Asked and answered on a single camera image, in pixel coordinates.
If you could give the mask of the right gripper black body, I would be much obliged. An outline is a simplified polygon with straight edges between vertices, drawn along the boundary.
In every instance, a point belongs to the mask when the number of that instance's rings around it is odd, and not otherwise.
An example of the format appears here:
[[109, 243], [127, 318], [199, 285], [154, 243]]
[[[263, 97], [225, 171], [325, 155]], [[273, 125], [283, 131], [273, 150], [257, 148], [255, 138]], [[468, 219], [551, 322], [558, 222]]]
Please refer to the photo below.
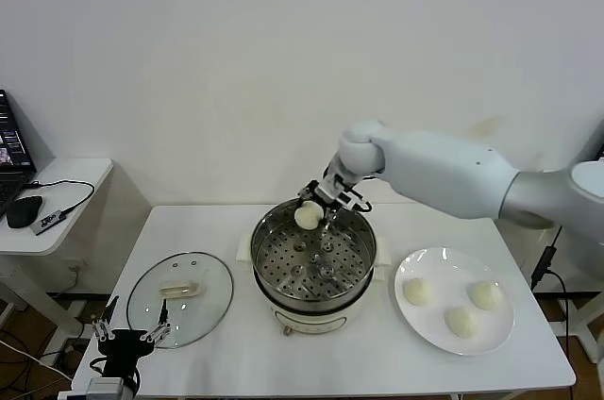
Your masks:
[[316, 202], [324, 208], [347, 208], [350, 202], [344, 186], [334, 176], [315, 181], [310, 190]]

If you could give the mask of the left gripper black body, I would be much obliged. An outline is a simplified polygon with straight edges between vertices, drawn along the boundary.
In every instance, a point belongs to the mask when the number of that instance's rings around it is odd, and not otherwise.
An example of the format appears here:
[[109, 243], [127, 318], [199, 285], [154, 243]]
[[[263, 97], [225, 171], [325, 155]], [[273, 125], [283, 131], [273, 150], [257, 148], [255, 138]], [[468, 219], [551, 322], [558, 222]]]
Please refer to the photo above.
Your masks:
[[98, 351], [106, 358], [102, 374], [135, 375], [139, 359], [154, 351], [154, 343], [145, 335], [144, 330], [115, 329], [101, 337]]

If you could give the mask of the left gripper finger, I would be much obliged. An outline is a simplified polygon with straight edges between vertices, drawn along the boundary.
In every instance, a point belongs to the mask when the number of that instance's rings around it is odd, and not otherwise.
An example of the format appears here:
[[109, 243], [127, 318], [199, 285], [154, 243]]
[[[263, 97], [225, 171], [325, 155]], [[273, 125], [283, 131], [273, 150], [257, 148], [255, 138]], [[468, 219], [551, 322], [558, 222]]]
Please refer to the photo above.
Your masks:
[[95, 318], [92, 320], [92, 329], [94, 336], [99, 342], [104, 342], [111, 336], [111, 330], [109, 327], [110, 320], [112, 318], [113, 312], [117, 306], [119, 301], [118, 296], [114, 296], [110, 302], [106, 305], [102, 314], [99, 318]]
[[161, 342], [170, 333], [170, 327], [167, 300], [163, 299], [158, 324], [143, 336], [143, 340], [145, 342]]

